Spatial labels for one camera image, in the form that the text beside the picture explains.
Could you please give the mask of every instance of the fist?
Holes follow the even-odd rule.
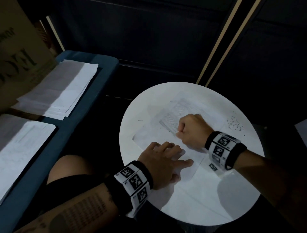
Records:
[[[174,174],[177,168],[192,166],[193,160],[173,161],[172,157],[180,153],[182,149],[178,145],[165,142],[162,145],[152,142],[146,150],[141,153],[138,161],[142,162],[149,170],[153,181],[153,189],[158,190],[170,183],[180,181],[180,177]]]
[[[201,115],[188,114],[179,121],[176,136],[182,140],[183,144],[194,149],[205,147],[209,135],[214,130],[205,122]]]

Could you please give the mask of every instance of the table top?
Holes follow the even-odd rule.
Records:
[[[158,114],[180,91],[192,95],[196,101],[210,106],[222,116],[225,121],[220,129],[222,132],[240,139],[249,150],[264,156],[255,129],[232,102],[200,85],[169,82],[145,90],[127,108],[119,131],[120,151],[125,165],[137,160],[142,153],[132,141],[136,131]],[[260,193],[235,170],[222,178],[213,176],[205,168],[204,160],[186,185],[169,185],[153,191],[148,200],[167,215],[196,225],[225,224],[245,214],[257,201]]]
[[[1,233],[10,233],[13,231],[38,188],[58,160],[59,155],[76,126],[95,103],[119,65],[118,59],[114,57],[71,50],[62,52],[56,58],[57,62],[63,61],[64,59],[92,64],[98,63],[97,73],[69,117],[65,117],[64,120],[49,117],[39,119],[42,122],[54,124],[57,129],[55,129],[53,134],[33,157],[27,165],[28,170],[25,168],[6,199],[0,205]]]

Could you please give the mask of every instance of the leg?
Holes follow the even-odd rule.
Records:
[[[82,174],[94,174],[90,163],[77,155],[65,155],[50,170],[47,184],[60,178]]]

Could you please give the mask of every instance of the marker wristband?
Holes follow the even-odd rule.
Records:
[[[232,169],[238,156],[247,149],[239,139],[219,131],[210,134],[205,148],[214,164],[222,170]]]
[[[151,193],[153,179],[143,163],[132,161],[120,172],[106,178],[104,184],[120,215],[132,218]]]

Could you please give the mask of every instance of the round table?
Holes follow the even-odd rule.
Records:
[[[247,148],[264,156],[258,135],[246,116],[219,93],[193,83],[169,82],[153,86],[139,94],[127,108],[119,131],[119,146],[125,165],[137,160],[142,150],[132,141],[136,131],[158,114],[180,91],[210,106],[223,116],[220,129],[242,141]],[[220,178],[212,176],[202,165],[188,181],[188,189],[180,185],[153,191],[149,201],[167,215],[195,225],[213,226],[231,222],[245,214],[260,193],[238,172]]]

